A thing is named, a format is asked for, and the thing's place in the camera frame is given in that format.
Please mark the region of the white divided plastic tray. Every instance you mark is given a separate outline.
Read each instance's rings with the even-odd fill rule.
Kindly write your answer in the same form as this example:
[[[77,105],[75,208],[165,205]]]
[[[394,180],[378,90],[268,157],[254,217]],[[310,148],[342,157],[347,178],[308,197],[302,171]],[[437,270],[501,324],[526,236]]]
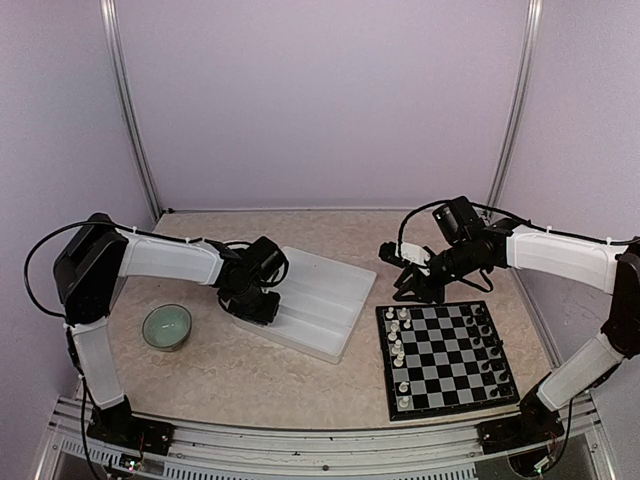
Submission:
[[[376,280],[376,273],[285,246],[289,271],[275,291],[274,321],[260,326],[235,318],[248,332],[330,364],[338,364]]]

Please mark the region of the black white chess board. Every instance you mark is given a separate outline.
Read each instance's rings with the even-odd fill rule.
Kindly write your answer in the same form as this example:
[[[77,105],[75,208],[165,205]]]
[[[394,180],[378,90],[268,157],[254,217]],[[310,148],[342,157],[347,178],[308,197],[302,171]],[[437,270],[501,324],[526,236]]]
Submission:
[[[375,309],[389,419],[392,422],[456,415],[472,411],[515,405],[503,402],[473,402],[471,389],[464,373],[463,359],[458,345],[457,327],[462,327],[459,306],[469,302],[442,305],[383,305]],[[398,318],[398,311],[407,309],[407,318]],[[393,311],[394,319],[385,313]],[[391,352],[394,342],[388,340],[390,325],[398,322],[398,339],[403,344],[404,364],[396,368],[396,355]],[[398,390],[403,381],[409,383],[405,393]],[[402,396],[409,397],[409,405],[401,408]]]

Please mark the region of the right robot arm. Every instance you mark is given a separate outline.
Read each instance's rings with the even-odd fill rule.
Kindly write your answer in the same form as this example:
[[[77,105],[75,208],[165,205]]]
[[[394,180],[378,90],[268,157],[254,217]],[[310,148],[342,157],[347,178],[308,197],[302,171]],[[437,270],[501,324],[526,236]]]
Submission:
[[[398,296],[441,303],[452,283],[495,269],[520,277],[536,313],[563,313],[566,324],[587,314],[592,332],[533,387],[511,426],[523,444],[546,432],[578,394],[606,381],[639,354],[639,240],[598,239],[542,227],[465,196],[410,211],[380,258],[402,270]]]

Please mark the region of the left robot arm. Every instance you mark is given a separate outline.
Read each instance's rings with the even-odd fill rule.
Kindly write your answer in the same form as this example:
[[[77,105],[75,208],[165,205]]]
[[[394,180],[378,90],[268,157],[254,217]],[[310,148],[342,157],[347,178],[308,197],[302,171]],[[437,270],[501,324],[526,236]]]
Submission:
[[[73,225],[75,235],[54,262],[53,274],[72,352],[95,406],[99,424],[121,445],[140,434],[137,418],[122,406],[108,319],[121,283],[130,278],[189,282],[215,290],[228,314],[260,326],[271,324],[289,260],[271,239],[252,242],[180,238],[144,232],[96,213]]]

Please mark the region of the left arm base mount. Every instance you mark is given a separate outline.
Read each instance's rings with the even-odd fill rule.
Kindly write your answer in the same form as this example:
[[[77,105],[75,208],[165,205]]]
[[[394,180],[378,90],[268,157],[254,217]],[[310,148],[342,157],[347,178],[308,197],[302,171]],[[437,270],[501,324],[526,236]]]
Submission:
[[[108,429],[97,421],[91,421],[87,427],[91,439],[161,456],[168,454],[174,431],[175,427],[170,423],[139,417],[131,417],[123,428]]]

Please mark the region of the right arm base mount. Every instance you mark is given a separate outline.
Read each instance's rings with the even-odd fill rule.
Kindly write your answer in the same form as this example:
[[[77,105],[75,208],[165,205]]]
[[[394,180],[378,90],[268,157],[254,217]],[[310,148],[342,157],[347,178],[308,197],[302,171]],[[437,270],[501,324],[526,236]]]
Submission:
[[[559,420],[540,426],[526,424],[520,415],[482,422],[476,430],[485,455],[546,442],[565,433]]]

